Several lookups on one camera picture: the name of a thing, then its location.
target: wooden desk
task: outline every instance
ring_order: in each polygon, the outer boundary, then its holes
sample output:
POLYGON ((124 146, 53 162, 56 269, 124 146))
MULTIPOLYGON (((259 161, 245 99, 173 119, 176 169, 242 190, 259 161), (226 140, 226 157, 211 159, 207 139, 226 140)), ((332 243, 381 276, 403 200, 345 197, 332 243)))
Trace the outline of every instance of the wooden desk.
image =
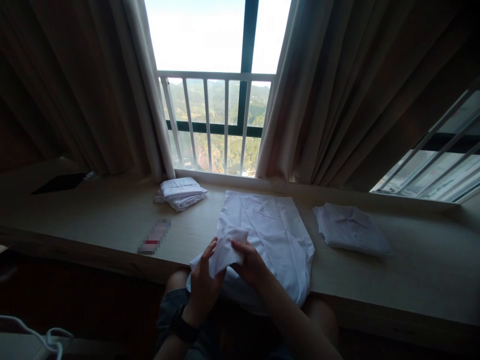
POLYGON ((207 198, 180 213, 153 202, 158 184, 130 174, 29 195, 56 175, 77 171, 60 158, 0 175, 0 243, 164 283, 211 241, 226 189, 290 196, 316 249, 311 291, 338 309, 340 324, 433 347, 441 336, 440 347, 447 350, 480 326, 479 235, 442 215, 457 205, 300 184, 272 188, 259 179, 239 187, 243 179, 218 175, 207 183, 201 173, 195 176, 209 190, 207 198), (393 258, 326 246, 312 212, 325 202, 356 205, 369 214, 393 258), (154 255, 137 254, 161 219, 171 220, 163 244, 154 255))

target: desk surface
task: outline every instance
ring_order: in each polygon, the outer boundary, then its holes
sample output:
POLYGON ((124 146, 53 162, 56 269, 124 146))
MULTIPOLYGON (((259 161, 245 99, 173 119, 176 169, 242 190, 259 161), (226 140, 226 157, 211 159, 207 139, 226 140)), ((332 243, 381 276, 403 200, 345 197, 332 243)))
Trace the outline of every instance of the desk surface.
POLYGON ((200 182, 209 190, 206 199, 176 212, 167 203, 153 202, 158 184, 128 174, 90 179, 73 190, 29 195, 56 175, 77 171, 74 163, 60 158, 0 175, 0 228, 137 254, 155 222, 170 219, 168 235, 150 257, 188 264, 214 236, 226 189, 291 196, 316 250, 313 292, 480 325, 479 235, 437 212, 449 204, 296 184, 271 190, 259 188, 261 180, 256 180, 254 188, 200 182), (380 260, 326 246, 312 212, 326 201, 356 205, 369 214, 387 237, 393 258, 380 260))

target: watch strap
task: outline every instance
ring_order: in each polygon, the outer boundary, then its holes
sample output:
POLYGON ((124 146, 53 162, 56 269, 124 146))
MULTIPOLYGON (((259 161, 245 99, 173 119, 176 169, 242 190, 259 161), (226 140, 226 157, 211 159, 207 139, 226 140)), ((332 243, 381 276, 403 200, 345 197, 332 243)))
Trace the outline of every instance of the watch strap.
POLYGON ((177 335, 180 339, 188 344, 193 344, 200 334, 200 329, 195 328, 182 319, 185 304, 182 304, 178 311, 175 312, 170 321, 170 331, 177 335))

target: stack of folded clothes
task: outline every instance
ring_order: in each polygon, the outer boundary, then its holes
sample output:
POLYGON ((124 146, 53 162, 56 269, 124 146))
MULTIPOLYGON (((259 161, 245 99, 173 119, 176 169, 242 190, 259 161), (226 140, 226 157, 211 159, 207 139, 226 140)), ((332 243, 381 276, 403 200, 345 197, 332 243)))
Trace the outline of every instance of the stack of folded clothes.
POLYGON ((200 187, 200 184, 191 177, 181 177, 167 180, 160 184, 156 203, 169 203, 178 212, 205 199, 208 190, 200 187))

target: white cable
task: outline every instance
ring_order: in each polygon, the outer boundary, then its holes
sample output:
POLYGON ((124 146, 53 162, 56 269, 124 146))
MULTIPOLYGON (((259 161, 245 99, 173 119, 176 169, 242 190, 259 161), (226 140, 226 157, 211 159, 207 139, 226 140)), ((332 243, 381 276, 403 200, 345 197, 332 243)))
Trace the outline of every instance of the white cable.
POLYGON ((64 330, 60 327, 52 327, 50 330, 48 330, 46 332, 46 341, 45 341, 45 339, 38 332, 36 332, 35 330, 32 330, 31 328, 27 327, 27 325, 25 325, 25 323, 22 320, 20 320, 18 317, 0 315, 0 319, 13 320, 17 324, 19 324, 21 326, 21 328, 23 330, 25 330, 27 333, 35 335, 35 337, 38 339, 38 341, 41 342, 41 344, 43 345, 43 347, 45 349, 47 349, 51 353, 56 353, 56 360, 61 360, 62 359, 62 354, 63 354, 64 348, 62 347, 62 344, 60 342, 52 341, 52 339, 51 339, 52 332, 63 333, 64 335, 66 335, 70 338, 70 343, 68 344, 68 346, 65 349, 67 349, 72 344, 72 341, 74 339, 74 336, 70 332, 68 332, 67 330, 64 330))

